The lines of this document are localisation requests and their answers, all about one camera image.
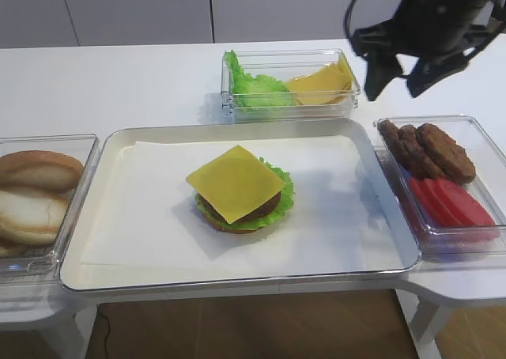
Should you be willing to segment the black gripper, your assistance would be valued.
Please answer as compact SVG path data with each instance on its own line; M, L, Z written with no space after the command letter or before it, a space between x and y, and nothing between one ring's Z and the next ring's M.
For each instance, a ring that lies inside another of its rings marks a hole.
M476 53L502 33L502 26L488 30L483 25L446 25L437 20L403 21L397 17L375 25L358 28L350 43L356 55L367 62L364 91L375 101L385 87L403 75L397 55L418 57L406 79L413 98L455 72L455 60L429 60L420 57L446 58L473 48Z

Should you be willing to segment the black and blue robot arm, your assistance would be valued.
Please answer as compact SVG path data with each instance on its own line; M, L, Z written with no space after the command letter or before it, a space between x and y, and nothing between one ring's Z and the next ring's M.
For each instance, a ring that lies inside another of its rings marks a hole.
M505 29L489 31L474 19L496 0L401 0L393 17L376 25L350 29L357 0L346 9L343 29L355 55L367 63L364 92L374 101L395 78L402 78L413 98L453 74L484 51Z

